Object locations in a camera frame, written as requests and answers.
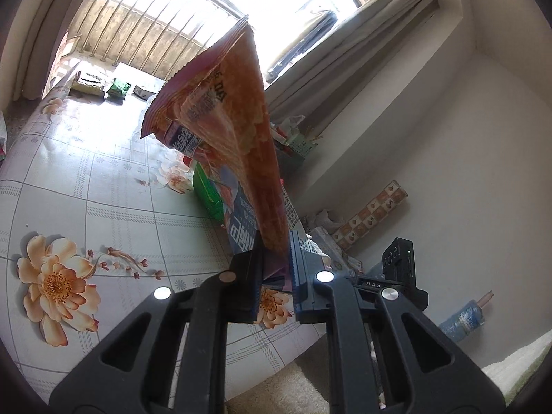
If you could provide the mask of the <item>blue white carton box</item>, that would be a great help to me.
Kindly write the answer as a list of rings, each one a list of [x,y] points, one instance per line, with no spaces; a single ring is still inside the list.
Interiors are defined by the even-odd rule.
[[[252,205],[228,166],[222,166],[214,186],[223,201],[225,227],[232,252],[248,252],[253,248],[258,230]],[[283,281],[287,278],[290,278],[289,260],[283,262],[275,252],[270,252],[264,264],[264,280],[274,282],[276,286],[285,286]]]

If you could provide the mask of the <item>green chip bag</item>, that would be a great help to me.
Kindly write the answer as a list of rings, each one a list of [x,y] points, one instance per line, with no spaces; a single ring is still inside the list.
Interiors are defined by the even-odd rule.
[[[222,197],[207,177],[199,162],[196,162],[194,168],[193,188],[197,198],[208,212],[209,217],[215,220],[216,223],[224,224],[224,204]]]

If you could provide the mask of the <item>orange snack bag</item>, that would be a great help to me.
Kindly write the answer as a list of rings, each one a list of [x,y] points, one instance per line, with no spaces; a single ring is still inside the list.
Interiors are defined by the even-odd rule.
[[[166,82],[145,111],[141,134],[214,171],[227,166],[253,207],[265,246],[288,252],[280,170],[246,18]]]

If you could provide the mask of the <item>patterned paper roll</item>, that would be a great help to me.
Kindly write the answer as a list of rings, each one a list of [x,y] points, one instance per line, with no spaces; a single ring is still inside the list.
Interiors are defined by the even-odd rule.
[[[347,220],[331,237],[342,249],[352,247],[388,217],[408,197],[407,191],[395,180],[389,182],[375,198],[372,198],[352,218]]]

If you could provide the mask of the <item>blue water jug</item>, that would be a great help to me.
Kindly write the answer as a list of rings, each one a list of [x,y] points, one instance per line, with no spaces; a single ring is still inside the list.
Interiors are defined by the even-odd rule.
[[[493,296],[494,293],[490,290],[480,299],[469,301],[463,308],[440,323],[440,330],[455,343],[460,343],[485,323],[483,308]]]

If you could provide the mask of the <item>floral plastic tablecloth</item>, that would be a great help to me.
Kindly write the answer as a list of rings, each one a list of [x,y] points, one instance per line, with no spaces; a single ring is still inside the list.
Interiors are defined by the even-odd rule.
[[[156,288],[192,290],[234,255],[180,153],[141,136],[145,103],[74,95],[72,74],[63,67],[1,167],[1,340],[43,401]],[[70,322],[30,297],[48,257],[85,282]]]

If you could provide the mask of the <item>green plastic storage basket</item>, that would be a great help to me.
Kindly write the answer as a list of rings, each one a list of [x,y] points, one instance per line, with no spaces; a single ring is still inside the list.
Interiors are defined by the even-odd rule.
[[[313,141],[307,140],[301,132],[290,135],[284,143],[293,153],[306,158],[317,146]]]

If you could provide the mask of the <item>beige curtain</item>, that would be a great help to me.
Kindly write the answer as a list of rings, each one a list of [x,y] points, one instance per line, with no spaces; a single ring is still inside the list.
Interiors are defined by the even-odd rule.
[[[302,115],[305,126],[325,129],[438,6],[437,0],[369,0],[268,86],[270,120]]]

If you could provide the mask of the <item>small green snack packet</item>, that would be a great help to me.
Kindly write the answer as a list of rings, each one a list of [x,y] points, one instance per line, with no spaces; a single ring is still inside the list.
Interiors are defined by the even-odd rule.
[[[113,79],[111,85],[107,89],[107,95],[116,100],[125,100],[127,92],[130,90],[131,84],[122,79]]]

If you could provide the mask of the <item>yellow-green snack packet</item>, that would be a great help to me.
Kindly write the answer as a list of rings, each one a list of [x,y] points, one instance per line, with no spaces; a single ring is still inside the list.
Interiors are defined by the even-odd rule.
[[[75,92],[83,93],[84,95],[104,98],[105,80],[100,76],[80,71],[73,79],[71,89]]]

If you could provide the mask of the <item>metal balcony railing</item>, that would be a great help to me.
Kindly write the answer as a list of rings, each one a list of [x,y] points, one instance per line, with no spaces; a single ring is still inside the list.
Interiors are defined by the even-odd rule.
[[[167,80],[241,17],[228,0],[83,0],[67,42],[102,63]]]

